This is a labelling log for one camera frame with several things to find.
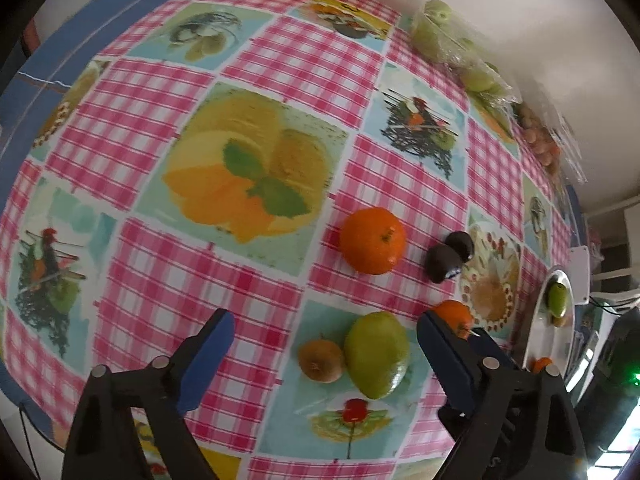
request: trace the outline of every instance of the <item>tangerine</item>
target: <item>tangerine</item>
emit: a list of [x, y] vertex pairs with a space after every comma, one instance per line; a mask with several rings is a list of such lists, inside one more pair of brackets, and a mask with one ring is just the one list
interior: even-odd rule
[[547, 365], [552, 365], [554, 362], [551, 360], [551, 357], [541, 357], [535, 363], [533, 363], [533, 367], [531, 368], [532, 373], [539, 374], [542, 370], [546, 368]]
[[347, 217], [340, 231], [342, 256], [358, 272], [384, 274], [404, 252], [406, 234], [400, 220], [383, 207], [369, 207]]
[[443, 320], [460, 339], [467, 339], [474, 325], [469, 307], [456, 300], [445, 300], [433, 307], [434, 313]]

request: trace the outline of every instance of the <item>dark purple fruit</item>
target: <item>dark purple fruit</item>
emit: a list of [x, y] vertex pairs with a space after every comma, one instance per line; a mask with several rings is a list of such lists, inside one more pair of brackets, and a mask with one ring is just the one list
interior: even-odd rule
[[449, 233], [444, 243], [458, 253], [464, 264], [474, 257], [474, 241], [464, 231]]
[[438, 244], [427, 251], [424, 270], [433, 283], [442, 283], [462, 272], [459, 254], [445, 244]]

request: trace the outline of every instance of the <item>kiwi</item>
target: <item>kiwi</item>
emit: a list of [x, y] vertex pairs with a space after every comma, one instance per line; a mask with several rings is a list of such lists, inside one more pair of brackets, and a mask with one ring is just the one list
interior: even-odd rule
[[298, 349], [300, 370], [312, 381], [333, 383], [344, 371], [344, 355], [333, 341], [315, 339]]

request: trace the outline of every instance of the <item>bag of green fruit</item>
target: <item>bag of green fruit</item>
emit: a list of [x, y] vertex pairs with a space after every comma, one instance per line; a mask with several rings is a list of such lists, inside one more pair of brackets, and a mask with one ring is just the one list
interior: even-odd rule
[[497, 59], [490, 40], [445, 2], [426, 2], [414, 15], [410, 37], [425, 60], [448, 65], [485, 107], [500, 110], [521, 101], [513, 76]]

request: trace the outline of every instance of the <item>wall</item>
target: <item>wall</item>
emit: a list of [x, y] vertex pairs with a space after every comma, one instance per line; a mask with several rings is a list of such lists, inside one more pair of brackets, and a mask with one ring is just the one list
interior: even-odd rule
[[[45, 39], [89, 0], [47, 0], [36, 16]], [[383, 0], [414, 10], [423, 0]], [[638, 193], [640, 54], [603, 0], [445, 0], [538, 76], [576, 131], [588, 184], [586, 209]]]

